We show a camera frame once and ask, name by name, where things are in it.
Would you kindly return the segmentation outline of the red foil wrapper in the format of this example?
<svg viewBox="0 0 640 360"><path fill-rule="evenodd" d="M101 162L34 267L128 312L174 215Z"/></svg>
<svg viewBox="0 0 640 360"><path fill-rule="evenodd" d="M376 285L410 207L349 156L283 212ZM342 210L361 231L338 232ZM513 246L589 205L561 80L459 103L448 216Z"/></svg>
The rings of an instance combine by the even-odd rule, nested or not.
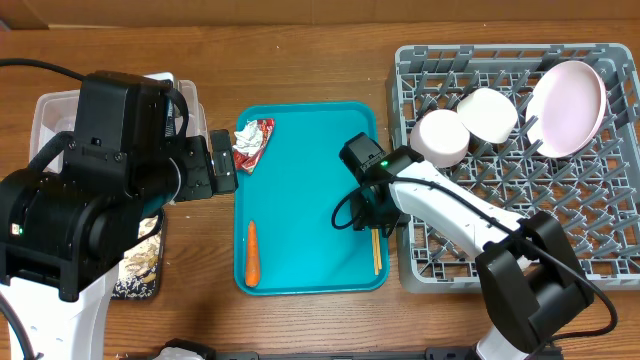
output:
<svg viewBox="0 0 640 360"><path fill-rule="evenodd" d="M262 158L275 129L273 118L249 121L234 133L233 157L236 169L251 175Z"/></svg>

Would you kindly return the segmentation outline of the wooden chopstick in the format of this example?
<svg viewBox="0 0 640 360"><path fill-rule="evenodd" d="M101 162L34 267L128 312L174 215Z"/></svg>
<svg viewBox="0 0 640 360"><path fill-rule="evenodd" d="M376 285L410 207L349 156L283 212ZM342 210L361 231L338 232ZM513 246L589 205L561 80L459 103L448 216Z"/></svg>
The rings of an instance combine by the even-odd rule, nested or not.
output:
<svg viewBox="0 0 640 360"><path fill-rule="evenodd" d="M380 233L379 233L379 229L373 229L372 230L372 237L373 237L373 245L375 247L374 251L374 259L375 259L375 263L376 263L376 270L375 270L375 274L378 275L380 273L380 271L382 270L382 259L381 259L381 246L380 246Z"/></svg>
<svg viewBox="0 0 640 360"><path fill-rule="evenodd" d="M374 229L374 228L371 229L371 238L372 238L372 250L373 250L373 261L374 261L374 274L378 276L381 270L378 229Z"/></svg>

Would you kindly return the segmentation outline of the orange carrot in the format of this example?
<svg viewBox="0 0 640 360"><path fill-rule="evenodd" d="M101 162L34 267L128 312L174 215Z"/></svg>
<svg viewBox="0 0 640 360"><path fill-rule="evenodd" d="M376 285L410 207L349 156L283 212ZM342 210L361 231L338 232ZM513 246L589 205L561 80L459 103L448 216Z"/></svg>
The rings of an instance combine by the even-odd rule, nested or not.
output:
<svg viewBox="0 0 640 360"><path fill-rule="evenodd" d="M261 280L261 262L257 236L257 226L253 220L248 225L247 252L245 264L245 284L256 287Z"/></svg>

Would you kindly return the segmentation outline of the white bowl with food scraps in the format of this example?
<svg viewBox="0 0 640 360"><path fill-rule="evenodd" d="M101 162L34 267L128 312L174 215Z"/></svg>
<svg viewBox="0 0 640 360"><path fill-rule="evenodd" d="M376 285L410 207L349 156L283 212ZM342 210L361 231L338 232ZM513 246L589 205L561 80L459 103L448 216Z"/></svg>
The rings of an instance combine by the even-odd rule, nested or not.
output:
<svg viewBox="0 0 640 360"><path fill-rule="evenodd" d="M465 157L470 132L459 115L439 109L424 115L412 128L410 147L438 168L454 166Z"/></svg>

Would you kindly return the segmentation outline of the small white bowl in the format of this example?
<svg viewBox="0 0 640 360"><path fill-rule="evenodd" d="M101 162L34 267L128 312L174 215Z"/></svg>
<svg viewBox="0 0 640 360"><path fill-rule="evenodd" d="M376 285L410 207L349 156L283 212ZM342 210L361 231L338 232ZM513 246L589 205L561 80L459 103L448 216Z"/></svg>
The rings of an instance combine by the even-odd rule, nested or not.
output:
<svg viewBox="0 0 640 360"><path fill-rule="evenodd" d="M458 103L456 112L471 134L493 144L504 143L518 120L513 103L490 88L472 92Z"/></svg>

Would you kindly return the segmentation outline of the large white plate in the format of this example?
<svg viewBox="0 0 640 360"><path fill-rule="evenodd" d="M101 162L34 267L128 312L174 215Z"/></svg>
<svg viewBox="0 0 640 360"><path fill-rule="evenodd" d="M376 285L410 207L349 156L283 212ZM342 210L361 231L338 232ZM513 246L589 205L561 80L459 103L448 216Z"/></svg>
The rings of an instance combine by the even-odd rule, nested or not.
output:
<svg viewBox="0 0 640 360"><path fill-rule="evenodd" d="M538 81L526 108L525 134L537 152L561 158L583 148L599 129L606 89L600 75L580 61L565 61Z"/></svg>

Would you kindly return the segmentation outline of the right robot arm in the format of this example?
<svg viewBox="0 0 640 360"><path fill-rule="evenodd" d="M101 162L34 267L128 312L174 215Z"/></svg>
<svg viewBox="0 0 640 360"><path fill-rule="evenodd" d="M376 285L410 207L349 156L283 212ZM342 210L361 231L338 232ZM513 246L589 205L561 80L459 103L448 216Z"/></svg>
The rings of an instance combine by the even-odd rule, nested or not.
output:
<svg viewBox="0 0 640 360"><path fill-rule="evenodd" d="M386 153L360 133L339 157L359 186L344 201L349 226L390 234L418 218L475 261L493 323L475 346L477 359L535 359L594 301L559 221L529 217L486 202L442 175L408 146Z"/></svg>

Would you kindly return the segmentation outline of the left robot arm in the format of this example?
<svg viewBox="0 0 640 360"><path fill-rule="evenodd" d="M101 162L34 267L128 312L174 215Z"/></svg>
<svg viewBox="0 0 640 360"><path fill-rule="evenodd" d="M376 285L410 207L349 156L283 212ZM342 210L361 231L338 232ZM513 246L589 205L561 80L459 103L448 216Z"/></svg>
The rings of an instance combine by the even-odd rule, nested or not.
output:
<svg viewBox="0 0 640 360"><path fill-rule="evenodd" d="M99 359L139 225L237 189L230 135L189 135L184 96L112 71L80 79L72 130L1 183L1 312L20 359Z"/></svg>

